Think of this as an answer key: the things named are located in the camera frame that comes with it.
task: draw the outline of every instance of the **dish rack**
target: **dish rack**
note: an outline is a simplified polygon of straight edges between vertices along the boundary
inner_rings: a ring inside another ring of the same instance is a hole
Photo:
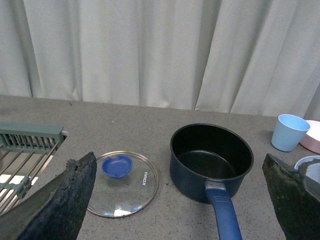
[[[65,138],[60,125],[0,122],[0,215],[26,195]]]

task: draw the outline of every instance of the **pink bowl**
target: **pink bowl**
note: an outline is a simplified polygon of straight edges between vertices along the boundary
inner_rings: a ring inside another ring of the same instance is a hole
[[[306,149],[320,154],[320,121],[307,120],[310,130],[306,133],[300,144]]]

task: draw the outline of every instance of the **speckled countertop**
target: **speckled countertop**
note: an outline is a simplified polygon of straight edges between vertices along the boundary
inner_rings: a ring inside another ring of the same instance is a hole
[[[115,219],[87,211],[79,240],[218,239],[213,207],[185,197],[170,179],[170,138],[184,125],[210,123],[228,128],[252,148],[253,168],[232,198],[246,240],[285,239],[262,171],[266,154],[291,166],[314,155],[301,145],[289,153],[273,148],[276,117],[0,95],[0,121],[63,125],[68,132],[28,195],[63,172],[68,159],[78,160],[90,151],[96,157],[120,150],[140,153],[156,166],[159,188],[146,208]]]

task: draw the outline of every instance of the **black saucepan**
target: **black saucepan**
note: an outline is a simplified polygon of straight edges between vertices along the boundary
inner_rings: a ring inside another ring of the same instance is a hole
[[[170,148],[175,186],[193,200],[212,203],[221,240],[242,239],[231,197],[254,164],[249,145],[226,128],[196,123],[178,129]]]

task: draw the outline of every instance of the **glass lid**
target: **glass lid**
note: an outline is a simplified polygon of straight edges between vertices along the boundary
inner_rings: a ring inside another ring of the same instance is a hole
[[[159,176],[144,156],[113,151],[96,159],[94,187],[87,209],[105,218],[121,218],[138,212],[156,194]]]

